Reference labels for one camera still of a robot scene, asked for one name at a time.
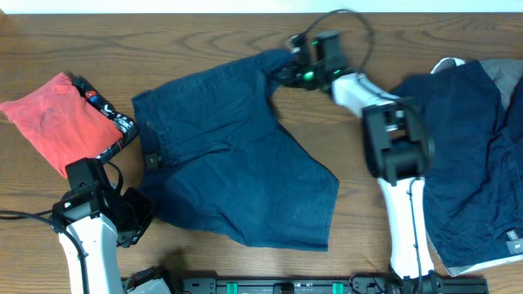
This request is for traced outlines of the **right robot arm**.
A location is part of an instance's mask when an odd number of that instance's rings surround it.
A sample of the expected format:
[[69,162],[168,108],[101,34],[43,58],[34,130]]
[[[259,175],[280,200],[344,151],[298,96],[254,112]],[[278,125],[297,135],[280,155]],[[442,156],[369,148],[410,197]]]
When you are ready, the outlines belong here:
[[309,41],[288,40],[292,61],[275,72],[286,87],[320,90],[360,118],[367,168],[385,198],[392,241],[387,274],[357,273],[348,293],[441,293],[430,258],[422,208],[424,173],[435,153],[434,139],[411,97],[394,96],[351,69],[336,30]]

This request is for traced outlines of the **navy blue shorts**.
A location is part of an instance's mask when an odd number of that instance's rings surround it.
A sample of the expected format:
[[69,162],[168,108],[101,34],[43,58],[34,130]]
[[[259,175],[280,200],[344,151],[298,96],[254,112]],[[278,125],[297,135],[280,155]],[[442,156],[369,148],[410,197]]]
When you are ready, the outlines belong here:
[[327,250],[338,179],[269,104],[291,59],[264,51],[134,97],[139,189],[161,221],[249,247]]

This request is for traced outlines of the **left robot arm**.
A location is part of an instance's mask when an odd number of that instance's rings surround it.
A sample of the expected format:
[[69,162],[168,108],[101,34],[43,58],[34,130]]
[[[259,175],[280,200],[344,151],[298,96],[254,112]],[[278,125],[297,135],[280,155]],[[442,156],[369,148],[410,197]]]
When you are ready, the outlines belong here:
[[137,244],[154,219],[154,204],[140,191],[112,184],[104,164],[83,158],[66,167],[70,191],[55,203],[50,221],[69,268],[72,293],[161,294],[171,291],[152,267],[122,278],[118,249]]

